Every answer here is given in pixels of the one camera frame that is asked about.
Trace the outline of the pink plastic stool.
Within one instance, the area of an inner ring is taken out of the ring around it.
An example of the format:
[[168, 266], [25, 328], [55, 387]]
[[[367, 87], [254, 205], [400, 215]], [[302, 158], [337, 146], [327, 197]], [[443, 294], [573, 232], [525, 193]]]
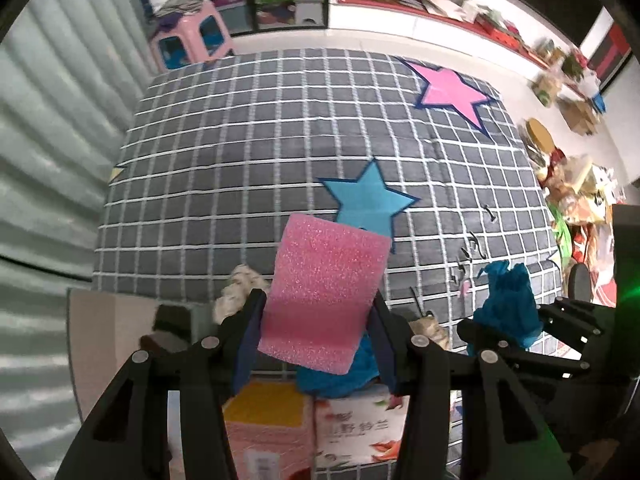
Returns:
[[216, 6], [205, 0], [198, 12], [181, 15], [171, 30], [159, 29], [151, 51], [162, 72], [232, 55], [234, 43]]

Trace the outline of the red pink cardboard box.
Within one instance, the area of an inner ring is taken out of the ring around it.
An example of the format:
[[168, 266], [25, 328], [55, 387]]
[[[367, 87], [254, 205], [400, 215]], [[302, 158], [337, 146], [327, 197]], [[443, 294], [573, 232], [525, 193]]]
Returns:
[[240, 479], [308, 479], [314, 458], [314, 406], [292, 382], [251, 380], [224, 404]]

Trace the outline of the white red low shelf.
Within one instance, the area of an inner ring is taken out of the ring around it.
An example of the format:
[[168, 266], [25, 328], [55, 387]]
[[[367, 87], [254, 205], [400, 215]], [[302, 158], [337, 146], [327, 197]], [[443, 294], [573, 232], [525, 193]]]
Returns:
[[431, 44], [529, 81], [580, 47], [520, 0], [330, 0], [329, 28]]

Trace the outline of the clutter pile of toys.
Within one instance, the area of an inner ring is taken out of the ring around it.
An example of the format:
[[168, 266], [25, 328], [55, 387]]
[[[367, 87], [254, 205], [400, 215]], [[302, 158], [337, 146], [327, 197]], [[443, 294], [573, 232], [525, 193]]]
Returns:
[[[600, 78], [582, 51], [563, 51], [547, 39], [525, 52], [544, 66], [530, 84], [538, 102], [545, 108], [555, 106], [570, 132], [594, 136], [605, 104]], [[564, 292], [615, 307], [613, 206], [625, 201], [615, 171], [589, 154], [565, 154], [554, 140], [553, 153], [544, 154], [529, 139], [526, 122], [520, 135], [552, 215]]]

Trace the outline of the white floral tissue pack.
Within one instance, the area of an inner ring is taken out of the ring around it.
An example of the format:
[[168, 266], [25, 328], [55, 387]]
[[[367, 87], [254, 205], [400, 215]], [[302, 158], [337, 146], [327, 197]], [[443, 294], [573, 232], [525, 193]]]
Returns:
[[383, 385], [315, 400], [314, 464], [334, 469], [397, 460], [408, 406], [408, 396], [393, 396]]

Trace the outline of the grey grid star rug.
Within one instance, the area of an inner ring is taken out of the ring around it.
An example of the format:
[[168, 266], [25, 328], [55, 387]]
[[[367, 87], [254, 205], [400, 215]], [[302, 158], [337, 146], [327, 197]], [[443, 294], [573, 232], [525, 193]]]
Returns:
[[324, 186], [376, 162], [394, 215], [382, 281], [407, 318], [453, 332], [487, 299], [486, 264], [526, 266], [535, 298], [560, 292], [544, 196], [502, 93], [473, 126], [421, 108], [424, 81], [399, 58], [293, 49], [224, 58], [157, 76], [143, 92], [108, 188], [93, 285], [187, 304], [217, 298], [244, 263], [270, 276], [291, 214], [331, 220], [346, 205]]

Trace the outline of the grey-green curtain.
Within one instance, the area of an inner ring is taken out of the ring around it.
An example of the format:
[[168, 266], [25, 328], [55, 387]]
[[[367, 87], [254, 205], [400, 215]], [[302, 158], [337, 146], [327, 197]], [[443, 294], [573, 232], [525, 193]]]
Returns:
[[1, 43], [1, 429], [51, 479], [79, 428], [67, 294], [156, 75], [138, 0], [29, 0]]

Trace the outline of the pink foam sponge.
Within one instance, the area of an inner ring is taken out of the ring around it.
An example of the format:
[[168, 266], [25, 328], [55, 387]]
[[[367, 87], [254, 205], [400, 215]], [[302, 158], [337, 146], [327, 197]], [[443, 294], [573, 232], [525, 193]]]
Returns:
[[308, 214], [286, 222], [258, 350], [334, 375], [352, 366], [392, 240]]

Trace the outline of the white polka dot scrunchie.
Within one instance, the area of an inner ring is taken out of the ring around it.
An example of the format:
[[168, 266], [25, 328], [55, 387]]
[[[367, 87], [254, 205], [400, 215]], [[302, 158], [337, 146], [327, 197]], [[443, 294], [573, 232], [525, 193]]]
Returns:
[[226, 318], [242, 310], [253, 289], [261, 289], [268, 294], [269, 282], [250, 266], [239, 264], [231, 272], [227, 285], [215, 300], [213, 321], [220, 325]]

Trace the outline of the round wooden lid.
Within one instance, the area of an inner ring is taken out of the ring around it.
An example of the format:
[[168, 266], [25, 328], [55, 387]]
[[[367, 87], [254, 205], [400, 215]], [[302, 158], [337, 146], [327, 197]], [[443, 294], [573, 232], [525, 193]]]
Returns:
[[555, 144], [549, 130], [536, 118], [529, 118], [526, 122], [526, 131], [529, 139], [544, 154], [551, 155], [555, 150]]

